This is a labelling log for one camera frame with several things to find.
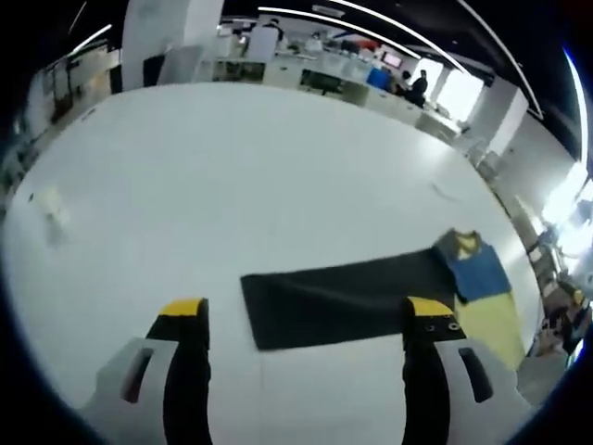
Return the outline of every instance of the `person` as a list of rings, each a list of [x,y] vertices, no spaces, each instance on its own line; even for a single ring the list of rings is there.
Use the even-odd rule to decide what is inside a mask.
[[[305,42],[305,51],[308,53],[320,53],[323,51],[322,36],[314,32]]]
[[[280,21],[278,19],[271,19],[267,25],[263,25],[264,28],[275,28],[278,30],[278,43],[284,39],[284,30],[280,28]]]
[[[399,97],[404,96],[410,88],[410,86],[408,85],[408,82],[410,81],[410,77],[411,77],[410,72],[407,70],[404,70],[404,72],[401,73],[401,82],[398,82],[396,79],[394,79],[393,84],[392,84],[392,93]]]
[[[426,70],[420,71],[420,79],[414,82],[411,89],[406,94],[406,98],[418,107],[424,105],[424,93],[428,89],[428,80],[426,79]]]

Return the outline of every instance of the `window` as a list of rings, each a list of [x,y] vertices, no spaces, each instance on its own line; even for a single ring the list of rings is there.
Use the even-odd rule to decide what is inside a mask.
[[[436,103],[446,109],[451,118],[466,122],[483,88],[481,79],[454,70],[449,74]]]
[[[443,70],[443,64],[435,62],[430,58],[423,58],[418,62],[416,66],[416,70],[411,76],[410,85],[414,84],[418,79],[420,79],[420,71],[426,70],[426,80],[428,81],[428,88],[426,89],[426,93],[424,93],[424,97],[426,99],[430,98],[430,94],[435,89],[436,80],[438,76],[441,74]]]
[[[575,163],[566,175],[566,179],[550,194],[541,216],[547,223],[563,223],[576,206],[581,187],[587,178],[587,170],[580,163]]]

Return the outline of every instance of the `ceiling light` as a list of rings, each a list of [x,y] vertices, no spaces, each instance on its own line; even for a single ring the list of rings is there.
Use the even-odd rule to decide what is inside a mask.
[[[376,11],[373,11],[372,9],[369,9],[367,7],[364,6],[359,6],[356,5],[354,3],[350,3],[347,2],[345,0],[329,0],[332,3],[337,3],[338,5],[343,5],[343,6],[348,6],[348,7],[352,7],[353,9],[357,9],[360,12],[364,12],[366,14],[369,14],[371,16],[374,16],[382,21],[386,21],[387,23],[390,23],[394,26],[397,26],[398,28],[400,28],[402,31],[407,32],[408,34],[416,37],[418,40],[420,40],[421,42],[427,44],[428,46],[430,46],[431,48],[433,48],[438,54],[440,54],[442,57],[444,57],[445,59],[447,59],[449,62],[451,62],[453,64],[453,66],[455,68],[457,68],[458,70],[460,70],[461,72],[465,73],[465,74],[469,74],[469,71],[467,71],[461,64],[460,62],[458,62],[457,60],[455,60],[452,56],[450,56],[445,50],[441,49],[439,46],[437,46],[435,43],[433,43],[432,41],[428,40],[426,37],[424,37],[423,35],[417,33],[415,30],[408,28],[406,25],[404,25],[403,23],[399,23],[396,20],[393,20],[391,18],[389,18],[388,16],[384,16],[383,14],[379,14]]]
[[[371,37],[374,37],[377,40],[381,40],[382,42],[385,42],[388,45],[391,45],[399,50],[401,50],[402,52],[414,57],[414,58],[418,58],[420,59],[421,57],[414,53],[413,51],[409,50],[407,47],[405,47],[402,44],[397,44],[395,43],[393,40],[389,40],[386,37],[384,37],[383,35],[379,35],[376,32],[372,32],[369,30],[365,30],[364,28],[361,28],[360,26],[357,25],[353,25],[351,23],[346,23],[345,21],[342,20],[338,20],[338,19],[332,19],[330,17],[325,17],[325,16],[320,16],[318,14],[311,14],[310,12],[303,12],[303,11],[295,11],[294,9],[283,9],[281,7],[267,7],[267,6],[260,6],[258,8],[259,11],[262,12],[277,12],[280,14],[292,14],[295,16],[301,16],[301,17],[309,17],[311,19],[317,19],[317,20],[324,20],[324,21],[329,21],[330,23],[334,23],[336,25],[340,25],[343,26],[345,28],[350,28],[354,31],[358,31],[358,32],[363,32],[365,34],[370,35]]]
[[[107,25],[106,27],[101,28],[99,31],[97,31],[96,33],[94,33],[93,35],[91,35],[90,37],[85,39],[84,42],[82,42],[81,44],[79,44],[72,50],[72,52],[69,54],[69,56],[74,56],[81,49],[83,49],[85,46],[87,46],[90,42],[92,42],[94,39],[96,39],[99,35],[109,31],[111,29],[111,26],[112,25]]]
[[[74,21],[72,22],[72,24],[70,25],[70,27],[68,29],[68,34],[70,34],[72,32],[72,28],[74,28],[74,25],[76,24],[76,22],[78,21],[78,18],[81,16],[82,12],[84,11],[85,6],[86,6],[86,2],[84,2],[82,4],[81,8],[78,10],[78,14],[76,14]]]
[[[571,57],[564,50],[568,65],[571,68],[573,74],[574,89],[576,89],[576,100],[578,102],[578,111],[581,120],[581,163],[587,167],[588,155],[589,155],[589,121],[587,115],[587,103],[585,101],[585,91],[583,90],[583,84],[578,75],[578,71],[574,66]]]
[[[500,46],[500,49],[502,49],[502,51],[504,52],[504,54],[507,55],[507,57],[511,61],[512,66],[519,73],[519,77],[523,81],[523,83],[525,85],[525,88],[527,88],[527,92],[529,93],[529,95],[531,97],[531,101],[536,106],[536,114],[537,114],[537,116],[540,119],[544,119],[544,112],[542,111],[541,107],[539,106],[539,102],[537,102],[536,95],[534,94],[534,90],[531,88],[531,85],[529,84],[529,82],[525,78],[525,75],[524,75],[523,71],[521,70],[521,67],[519,66],[519,63],[517,63],[517,61],[515,60],[515,58],[512,56],[511,51],[509,51],[509,48],[507,48],[505,46],[505,44],[502,43],[502,41],[498,38],[498,36],[494,33],[494,31],[492,31],[492,28],[490,28],[488,26],[488,24],[484,21],[484,19],[482,19],[478,15],[478,13],[475,12],[472,9],[471,6],[469,6],[467,3],[465,3],[464,0],[457,0],[457,1],[458,1],[458,3],[461,6],[463,6],[467,10],[467,12],[469,12],[470,14],[472,14],[472,16],[473,16],[474,19],[478,20],[478,22],[484,27],[484,29],[488,32],[488,34],[490,34],[490,37],[492,37],[494,39],[494,41],[498,44],[498,46]]]

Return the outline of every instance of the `ceiling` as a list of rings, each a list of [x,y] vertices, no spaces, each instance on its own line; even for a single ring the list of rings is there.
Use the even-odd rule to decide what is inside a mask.
[[[578,122],[574,81],[562,46],[571,48],[584,83],[593,87],[593,83],[590,83],[593,63],[584,57],[590,54],[588,51],[591,49],[584,17],[591,17],[586,13],[593,7],[581,6],[577,0],[564,0],[558,5],[553,4],[553,0],[466,1],[523,66],[524,75],[545,111],[544,124],[576,156],[580,150],[580,141],[562,123],[567,120]],[[35,14],[30,13],[28,5],[22,2],[18,5],[20,12],[10,18],[10,29],[19,31],[16,34],[12,32],[5,39],[5,42],[11,43],[8,46],[8,55],[14,62],[14,69],[10,72],[14,77],[14,88],[7,92],[10,100],[3,107],[22,103],[28,79],[33,72],[63,56],[106,24],[113,25],[106,37],[113,45],[120,46],[127,0],[88,0],[69,33],[70,25],[83,3],[83,0],[41,2],[36,6]],[[477,60],[491,67],[497,75],[522,86],[529,98],[510,60],[457,0],[355,0],[354,3],[402,22],[449,53]],[[226,0],[223,15],[257,16],[258,6],[311,11],[313,4],[341,9],[346,12],[343,20],[378,32],[403,45],[423,45],[388,23],[327,0]],[[577,8],[588,8],[589,11],[579,13],[581,9]],[[441,57],[434,58],[446,62]],[[474,74],[484,75],[471,67],[468,69]]]

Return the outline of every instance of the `white tabletop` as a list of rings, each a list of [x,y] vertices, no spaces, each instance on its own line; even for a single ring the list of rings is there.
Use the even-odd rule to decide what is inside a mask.
[[[51,187],[69,215],[61,240],[29,202]],[[400,336],[260,353],[239,277],[427,248],[451,227],[496,248],[527,348],[536,279],[461,155],[326,97],[201,83],[115,95],[75,121],[15,195],[3,255],[32,352],[74,407],[162,306],[206,297],[215,443],[399,443]]]

